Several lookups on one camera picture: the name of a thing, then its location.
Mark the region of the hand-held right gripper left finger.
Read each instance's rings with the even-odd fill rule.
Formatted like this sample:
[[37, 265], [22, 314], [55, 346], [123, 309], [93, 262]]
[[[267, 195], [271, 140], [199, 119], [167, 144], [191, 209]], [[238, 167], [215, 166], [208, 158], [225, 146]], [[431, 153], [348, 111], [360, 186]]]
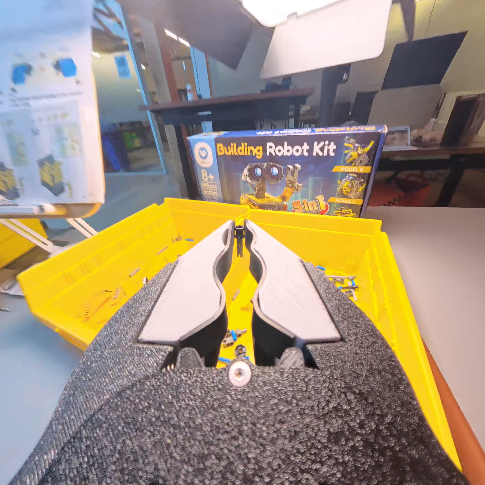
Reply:
[[207, 367], [215, 367], [227, 333], [227, 297], [235, 221], [226, 221], [175, 263], [138, 337], [142, 344], [194, 348]]

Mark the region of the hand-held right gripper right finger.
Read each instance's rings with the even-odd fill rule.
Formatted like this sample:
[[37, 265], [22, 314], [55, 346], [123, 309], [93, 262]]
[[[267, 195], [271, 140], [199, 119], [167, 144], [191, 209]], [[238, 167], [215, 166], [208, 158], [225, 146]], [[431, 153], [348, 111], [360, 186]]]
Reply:
[[308, 345], [334, 345], [342, 334], [305, 262], [252, 221], [245, 221], [249, 270], [257, 287], [252, 297], [252, 337], [258, 366], [276, 366], [289, 348], [313, 366]]

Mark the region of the yellow storage bin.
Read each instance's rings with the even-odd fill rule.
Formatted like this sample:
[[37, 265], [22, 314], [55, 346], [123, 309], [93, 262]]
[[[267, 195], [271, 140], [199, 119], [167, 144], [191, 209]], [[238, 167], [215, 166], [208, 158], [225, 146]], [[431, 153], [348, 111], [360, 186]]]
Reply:
[[235, 205], [167, 198], [20, 273], [33, 315], [79, 349], [166, 264], [228, 220]]
[[349, 298], [376, 325], [397, 355], [431, 429], [462, 471], [445, 409], [389, 238], [381, 222], [303, 215], [217, 204], [224, 219], [251, 220], [304, 261], [325, 268], [325, 275], [356, 276], [356, 297]]
[[[46, 237], [45, 229], [40, 220], [20, 219], [20, 222], [41, 236]], [[33, 249], [34, 246], [35, 244], [33, 242], [23, 238], [21, 235], [1, 224], [1, 269]]]

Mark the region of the heap of grey blue pins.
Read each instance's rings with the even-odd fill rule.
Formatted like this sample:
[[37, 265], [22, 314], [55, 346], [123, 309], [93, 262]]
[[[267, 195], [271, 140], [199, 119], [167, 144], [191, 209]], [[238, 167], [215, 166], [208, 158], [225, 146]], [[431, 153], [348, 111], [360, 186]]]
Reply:
[[342, 272], [327, 271], [324, 266], [317, 265], [317, 269], [343, 294], [354, 303], [358, 301], [359, 285], [356, 274], [343, 274]]

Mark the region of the robot kit box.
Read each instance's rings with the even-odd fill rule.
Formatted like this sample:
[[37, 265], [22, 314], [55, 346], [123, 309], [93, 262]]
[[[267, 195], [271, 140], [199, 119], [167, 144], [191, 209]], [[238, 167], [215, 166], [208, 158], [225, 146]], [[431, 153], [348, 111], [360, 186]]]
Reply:
[[386, 125], [218, 131], [188, 144], [204, 201], [359, 218], [386, 134]]

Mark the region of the adjacent grey table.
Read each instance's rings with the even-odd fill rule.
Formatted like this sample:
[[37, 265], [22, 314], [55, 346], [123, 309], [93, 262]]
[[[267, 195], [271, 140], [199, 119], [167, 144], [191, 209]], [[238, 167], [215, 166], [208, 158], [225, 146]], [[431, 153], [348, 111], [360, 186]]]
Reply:
[[484, 209], [371, 207], [382, 221], [470, 484], [484, 484]]

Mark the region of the instruction booklet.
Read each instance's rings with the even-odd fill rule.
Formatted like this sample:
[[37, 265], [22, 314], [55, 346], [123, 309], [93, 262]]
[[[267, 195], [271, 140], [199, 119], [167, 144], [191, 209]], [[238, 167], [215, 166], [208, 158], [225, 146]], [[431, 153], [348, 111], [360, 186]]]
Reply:
[[103, 204], [93, 1], [1, 1], [1, 197]]

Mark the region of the studio light panel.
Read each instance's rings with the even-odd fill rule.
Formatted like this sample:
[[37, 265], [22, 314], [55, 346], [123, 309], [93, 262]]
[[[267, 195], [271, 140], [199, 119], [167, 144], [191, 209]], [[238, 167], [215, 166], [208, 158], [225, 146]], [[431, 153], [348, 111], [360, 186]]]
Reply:
[[269, 79], [378, 57], [392, 1], [118, 1], [236, 70], [253, 34]]

